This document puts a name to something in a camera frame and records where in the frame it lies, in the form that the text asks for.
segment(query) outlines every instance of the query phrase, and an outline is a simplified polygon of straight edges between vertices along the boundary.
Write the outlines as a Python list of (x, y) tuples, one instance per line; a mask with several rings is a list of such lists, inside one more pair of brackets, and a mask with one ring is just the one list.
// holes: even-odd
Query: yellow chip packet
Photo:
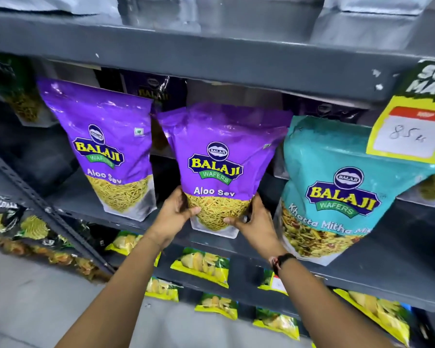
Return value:
[(390, 302), (367, 294), (347, 292), (338, 288), (333, 291), (369, 317), (373, 322), (377, 323), (402, 344), (409, 347), (409, 325), (403, 318), (403, 316), (406, 316), (407, 310), (404, 309), (399, 302)]
[(231, 320), (237, 320), (238, 302), (217, 296), (215, 294), (203, 293), (200, 303), (195, 307), (195, 311), (218, 313)]
[(288, 296), (282, 280), (276, 274), (274, 274), (273, 270), (264, 269), (264, 280), (258, 288), (261, 290), (273, 290), (284, 293), (286, 296)]
[(281, 332), (294, 340), (300, 340), (300, 331), (293, 317), (279, 314), (263, 308), (256, 308), (256, 320), (253, 325)]
[[(139, 240), (143, 236), (141, 234), (136, 234), (130, 231), (120, 231), (116, 236), (116, 239), (108, 244), (105, 250), (112, 250), (120, 253), (122, 255), (128, 256), (134, 246), (137, 245)], [(155, 267), (158, 266), (158, 262), (160, 261), (161, 253), (155, 259)]]
[(223, 287), (229, 288), (230, 261), (226, 257), (220, 257), (194, 248), (184, 248), (182, 256), (173, 262), (171, 269), (185, 272)]
[(146, 285), (145, 296), (178, 302), (179, 288), (174, 283), (153, 276)]

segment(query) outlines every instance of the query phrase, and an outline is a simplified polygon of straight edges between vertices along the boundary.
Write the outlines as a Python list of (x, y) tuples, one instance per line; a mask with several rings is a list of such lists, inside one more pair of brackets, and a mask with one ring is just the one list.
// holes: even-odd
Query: purple snack bag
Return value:
[(223, 222), (239, 217), (256, 193), (274, 150), (287, 134), (287, 111), (198, 103), (158, 113), (179, 164), (193, 229), (235, 238)]
[(143, 221), (156, 209), (149, 161), (152, 100), (55, 79), (41, 78), (37, 85), (103, 209)]

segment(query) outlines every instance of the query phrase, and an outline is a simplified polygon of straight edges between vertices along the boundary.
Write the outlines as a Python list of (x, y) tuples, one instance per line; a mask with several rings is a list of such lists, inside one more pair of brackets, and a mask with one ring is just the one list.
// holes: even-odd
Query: black wristband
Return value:
[(272, 269), (274, 271), (274, 274), (276, 274), (276, 276), (279, 276), (279, 270), (282, 268), (282, 264), (285, 263), (290, 258), (296, 259), (296, 256), (291, 253), (286, 253), (278, 257), (272, 257), (270, 259)]

